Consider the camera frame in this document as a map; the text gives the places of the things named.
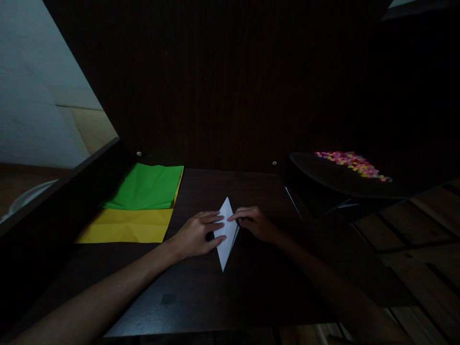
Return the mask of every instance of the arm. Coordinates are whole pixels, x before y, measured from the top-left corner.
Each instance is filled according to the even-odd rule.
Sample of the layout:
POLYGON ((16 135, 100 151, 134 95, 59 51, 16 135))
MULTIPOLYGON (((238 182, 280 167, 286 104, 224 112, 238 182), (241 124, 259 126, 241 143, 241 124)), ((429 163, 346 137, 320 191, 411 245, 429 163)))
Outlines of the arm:
POLYGON ((207 242, 208 232, 220 229, 219 211, 200 212, 190 218, 170 240, 125 268, 70 299, 12 344, 87 344, 116 320, 127 305, 156 276, 187 257, 203 255, 226 239, 207 242))
POLYGON ((241 207, 228 220, 281 249, 319 290, 337 318, 362 343, 412 344, 402 331, 364 292, 342 279, 328 265, 278 229, 258 207, 241 207))

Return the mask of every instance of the wooden table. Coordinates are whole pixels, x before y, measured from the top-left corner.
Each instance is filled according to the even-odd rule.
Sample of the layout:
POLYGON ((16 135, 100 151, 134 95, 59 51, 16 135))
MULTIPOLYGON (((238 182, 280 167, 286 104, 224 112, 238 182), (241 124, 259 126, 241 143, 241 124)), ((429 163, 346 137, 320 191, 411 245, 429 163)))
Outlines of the wooden table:
MULTIPOLYGON (((411 304, 403 286, 347 226, 302 221, 278 175, 185 169, 166 233, 186 220, 219 209, 258 205, 298 241, 326 257, 382 306, 411 304)), ((104 243, 73 246, 57 279, 8 333, 9 339, 64 301, 158 244, 104 243)), ((106 336, 199 332, 334 320, 319 293, 274 246, 239 232, 222 273, 218 253, 184 260, 160 275, 108 330, 106 336)))

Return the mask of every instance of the yellow paper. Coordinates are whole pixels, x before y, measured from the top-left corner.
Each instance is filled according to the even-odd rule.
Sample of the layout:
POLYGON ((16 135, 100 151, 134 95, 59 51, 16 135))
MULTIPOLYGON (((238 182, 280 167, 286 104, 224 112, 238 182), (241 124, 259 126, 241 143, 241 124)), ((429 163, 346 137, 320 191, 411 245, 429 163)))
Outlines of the yellow paper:
POLYGON ((173 215, 181 178, 171 208, 127 211, 103 209, 80 233, 75 243, 161 243, 173 215))

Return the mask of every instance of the white paper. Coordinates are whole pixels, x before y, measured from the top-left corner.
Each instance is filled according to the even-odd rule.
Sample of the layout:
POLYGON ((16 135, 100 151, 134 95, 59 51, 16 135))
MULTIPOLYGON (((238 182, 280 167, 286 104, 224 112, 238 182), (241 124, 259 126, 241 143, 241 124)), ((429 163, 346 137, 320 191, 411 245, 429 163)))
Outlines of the white paper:
POLYGON ((221 235, 227 236, 227 239, 217 246, 217 253, 219 254, 220 266, 222 267, 223 272, 239 230, 239 226, 235 220, 231 222, 227 221, 227 219, 233 215, 228 197, 225 199, 224 204, 220 208, 219 215, 224 216, 224 219, 219 223, 224 223, 225 225, 223 228, 214 231, 214 237, 221 235))

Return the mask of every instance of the green origami paper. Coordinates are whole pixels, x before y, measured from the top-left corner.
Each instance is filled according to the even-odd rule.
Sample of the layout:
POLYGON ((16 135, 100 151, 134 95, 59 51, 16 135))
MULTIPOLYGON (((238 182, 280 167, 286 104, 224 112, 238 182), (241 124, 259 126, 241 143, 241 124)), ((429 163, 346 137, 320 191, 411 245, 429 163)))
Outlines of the green origami paper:
POLYGON ((137 163, 103 208, 138 211, 171 207, 182 168, 137 163))

